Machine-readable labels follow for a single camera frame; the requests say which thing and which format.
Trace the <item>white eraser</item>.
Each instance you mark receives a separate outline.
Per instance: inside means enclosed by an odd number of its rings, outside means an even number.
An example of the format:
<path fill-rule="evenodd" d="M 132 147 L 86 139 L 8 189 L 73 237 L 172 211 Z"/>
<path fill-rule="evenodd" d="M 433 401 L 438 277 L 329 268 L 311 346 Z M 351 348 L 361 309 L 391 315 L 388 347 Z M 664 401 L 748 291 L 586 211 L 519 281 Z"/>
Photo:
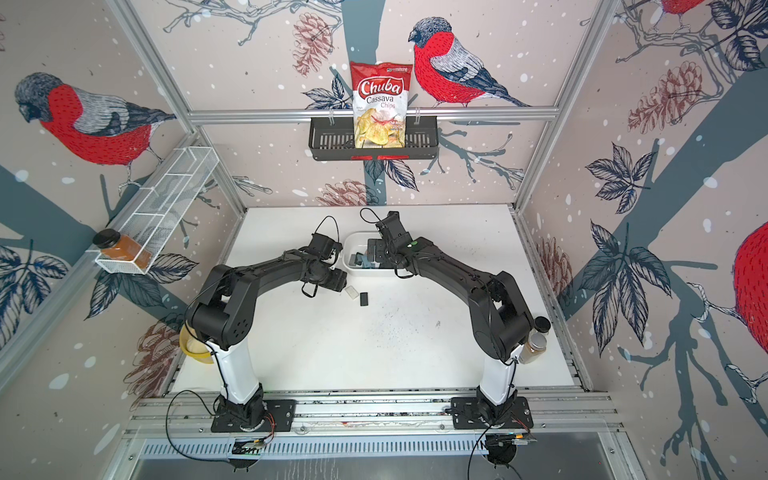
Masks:
<path fill-rule="evenodd" d="M 359 292 L 351 285 L 348 285 L 344 291 L 352 298 L 357 299 L 359 297 Z"/>

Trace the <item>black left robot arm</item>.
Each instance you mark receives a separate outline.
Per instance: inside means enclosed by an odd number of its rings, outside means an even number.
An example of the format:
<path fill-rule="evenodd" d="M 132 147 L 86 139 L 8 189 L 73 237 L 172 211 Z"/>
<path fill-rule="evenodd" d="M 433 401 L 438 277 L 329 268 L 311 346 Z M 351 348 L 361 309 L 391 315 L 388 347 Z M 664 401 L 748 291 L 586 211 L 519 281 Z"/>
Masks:
<path fill-rule="evenodd" d="M 247 338 L 260 295 L 292 282 L 340 292 L 346 272 L 335 267 L 342 244 L 314 233 L 307 246 L 261 263 L 217 265 L 185 312 L 185 326 L 211 353 L 222 380 L 211 431 L 282 433 L 291 430 L 296 402 L 267 400 L 252 365 Z"/>

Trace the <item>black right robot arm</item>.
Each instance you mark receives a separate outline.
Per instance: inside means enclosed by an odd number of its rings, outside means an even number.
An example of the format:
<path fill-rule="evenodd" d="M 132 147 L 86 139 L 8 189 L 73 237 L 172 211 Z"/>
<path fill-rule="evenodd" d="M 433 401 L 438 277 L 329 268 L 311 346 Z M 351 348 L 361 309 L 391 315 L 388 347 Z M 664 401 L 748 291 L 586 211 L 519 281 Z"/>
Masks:
<path fill-rule="evenodd" d="M 375 227 L 398 278 L 428 279 L 467 306 L 473 338 L 486 355 L 476 412 L 470 420 L 491 428 L 514 425 L 529 431 L 533 423 L 515 412 L 515 376 L 534 317 L 515 278 L 505 271 L 478 270 L 447 255 L 427 238 L 413 238 L 397 211 L 377 217 Z"/>

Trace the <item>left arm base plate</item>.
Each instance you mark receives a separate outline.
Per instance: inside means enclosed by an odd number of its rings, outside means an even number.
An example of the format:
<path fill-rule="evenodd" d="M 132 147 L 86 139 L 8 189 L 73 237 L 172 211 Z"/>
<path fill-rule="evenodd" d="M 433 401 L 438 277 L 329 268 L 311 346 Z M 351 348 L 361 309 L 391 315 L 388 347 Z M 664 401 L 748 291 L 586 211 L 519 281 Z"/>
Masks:
<path fill-rule="evenodd" d="M 288 399 L 261 399 L 247 405 L 217 399 L 213 433 L 289 432 L 292 427 L 296 401 Z"/>

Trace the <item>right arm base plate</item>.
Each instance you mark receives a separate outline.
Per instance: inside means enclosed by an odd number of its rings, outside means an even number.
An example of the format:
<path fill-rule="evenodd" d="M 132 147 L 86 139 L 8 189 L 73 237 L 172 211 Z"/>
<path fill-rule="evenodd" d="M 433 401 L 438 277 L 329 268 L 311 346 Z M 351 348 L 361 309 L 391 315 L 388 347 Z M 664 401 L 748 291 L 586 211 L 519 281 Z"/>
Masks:
<path fill-rule="evenodd" d="M 490 427 L 529 431 L 534 427 L 528 399 L 521 396 L 502 405 L 492 405 L 483 397 L 453 397 L 445 412 L 451 415 L 456 430 Z"/>

